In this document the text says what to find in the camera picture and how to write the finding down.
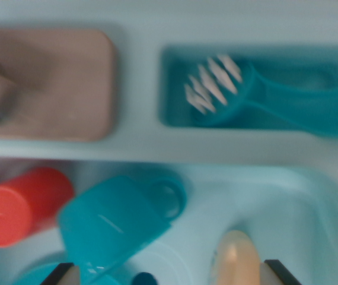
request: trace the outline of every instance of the red plastic cup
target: red plastic cup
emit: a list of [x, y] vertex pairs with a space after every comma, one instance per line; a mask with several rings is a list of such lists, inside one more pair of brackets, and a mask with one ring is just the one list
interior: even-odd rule
[[59, 209], [73, 197], [69, 179], [48, 167], [0, 183], [0, 248], [55, 226]]

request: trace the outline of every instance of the cream colored knob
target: cream colored knob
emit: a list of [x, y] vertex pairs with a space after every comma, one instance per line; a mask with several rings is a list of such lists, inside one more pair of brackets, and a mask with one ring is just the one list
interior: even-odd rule
[[243, 232], [226, 233], [219, 243], [211, 278], [213, 285], [260, 285], [260, 258]]

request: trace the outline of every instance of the toy toothbrush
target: toy toothbrush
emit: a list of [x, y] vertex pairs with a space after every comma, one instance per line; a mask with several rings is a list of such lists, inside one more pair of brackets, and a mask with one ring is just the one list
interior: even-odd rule
[[197, 126], [228, 126], [246, 107], [254, 107], [305, 131], [338, 138], [338, 88], [309, 91], [275, 83], [250, 61], [219, 55], [199, 64], [184, 89]]

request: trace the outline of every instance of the beige tray compartment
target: beige tray compartment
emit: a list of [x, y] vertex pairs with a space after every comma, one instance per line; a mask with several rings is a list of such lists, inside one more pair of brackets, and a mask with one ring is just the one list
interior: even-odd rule
[[113, 125], [116, 53], [97, 30], [0, 30], [0, 64], [23, 92], [0, 138], [93, 141]]

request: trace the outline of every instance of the white bristles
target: white bristles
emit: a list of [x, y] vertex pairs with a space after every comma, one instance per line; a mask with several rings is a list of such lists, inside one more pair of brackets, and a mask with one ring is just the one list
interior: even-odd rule
[[194, 92], [194, 90], [188, 85], [185, 85], [185, 93], [186, 93], [186, 100], [194, 106], [198, 111], [206, 114], [206, 109], [210, 110], [211, 112], [215, 113], [215, 107], [211, 104], [211, 102], [206, 101], [204, 98], [200, 97], [198, 94]]
[[204, 115], [207, 114], [207, 111], [216, 112], [216, 108], [212, 103], [213, 97], [225, 106], [228, 104], [227, 99], [219, 89], [220, 86], [224, 86], [232, 94], [237, 95], [236, 84], [238, 83], [236, 81], [239, 83], [243, 81], [240, 68], [228, 55], [218, 55], [218, 59], [222, 62], [222, 65], [216, 63], [212, 58], [207, 59], [208, 69], [198, 65], [200, 80], [190, 75], [189, 80], [192, 82], [191, 85], [193, 87], [189, 84], [184, 86], [188, 103]]
[[212, 77], [207, 72], [206, 68], [199, 65], [199, 73], [200, 73], [200, 79], [202, 81], [202, 84], [206, 87], [207, 90], [211, 92], [217, 98], [223, 105], [227, 105], [227, 99], [223, 96], [222, 92], [216, 85], [216, 82], [212, 79]]
[[232, 80], [230, 79], [227, 72], [222, 69], [215, 61], [213, 61], [211, 58], [208, 58], [209, 68], [213, 75], [216, 77], [216, 79], [219, 81], [220, 84], [222, 84], [224, 87], [226, 87], [229, 91], [234, 93], [235, 95], [238, 94], [238, 90]]
[[243, 78], [241, 77], [241, 70], [237, 64], [228, 55], [218, 55], [219, 60], [223, 63], [224, 68], [240, 83]]
[[207, 89], [205, 89], [201, 83], [194, 76], [189, 76], [190, 81], [193, 83], [193, 88], [196, 93], [201, 95], [207, 102], [211, 102], [211, 96]]

